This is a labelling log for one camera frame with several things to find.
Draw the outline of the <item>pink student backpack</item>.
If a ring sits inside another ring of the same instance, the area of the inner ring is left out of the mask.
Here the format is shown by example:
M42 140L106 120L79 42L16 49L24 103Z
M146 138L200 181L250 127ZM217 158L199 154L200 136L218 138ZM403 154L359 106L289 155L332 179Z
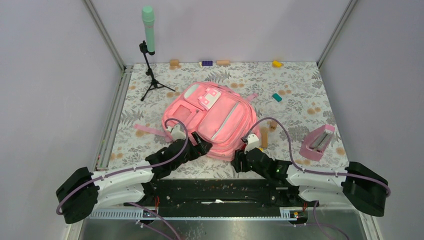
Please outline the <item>pink student backpack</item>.
M246 134L261 135L259 128L254 126L258 118L251 105L256 97L257 93L242 97L227 86L214 82L195 82L165 109L161 130L140 124L135 124L134 128L163 136L170 142L168 128L180 120L190 134L196 132L212 143L208 157L232 161L235 151L244 146L242 138Z

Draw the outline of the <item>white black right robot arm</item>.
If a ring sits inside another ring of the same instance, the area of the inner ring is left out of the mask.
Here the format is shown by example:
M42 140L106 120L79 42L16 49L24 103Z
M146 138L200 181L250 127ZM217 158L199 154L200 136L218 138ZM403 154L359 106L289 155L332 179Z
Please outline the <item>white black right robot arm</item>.
M321 172L288 160L272 159L259 148L237 150L231 165L237 173L253 171L275 187L288 188L287 201L293 206L303 202L351 204L358 211L382 217L388 196L388 181L360 162Z

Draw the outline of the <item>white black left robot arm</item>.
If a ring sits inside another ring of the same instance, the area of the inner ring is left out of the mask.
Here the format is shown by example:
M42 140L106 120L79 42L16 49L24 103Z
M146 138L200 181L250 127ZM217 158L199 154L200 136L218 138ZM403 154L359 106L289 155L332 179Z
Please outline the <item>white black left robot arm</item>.
M193 132L189 138L178 139L149 155L133 167L90 172L81 167L56 190L56 214L67 224L87 218L95 209L121 203L152 204L155 192L143 184L167 177L182 164L205 156L213 143Z

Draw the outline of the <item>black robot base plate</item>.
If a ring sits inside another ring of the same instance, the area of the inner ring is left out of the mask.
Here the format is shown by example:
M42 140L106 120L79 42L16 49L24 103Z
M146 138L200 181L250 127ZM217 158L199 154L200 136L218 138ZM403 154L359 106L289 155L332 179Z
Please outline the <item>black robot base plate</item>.
M160 179L142 185L145 196L136 204L152 207L188 208L197 206L253 206L303 210L314 203L292 202L286 187L266 179Z

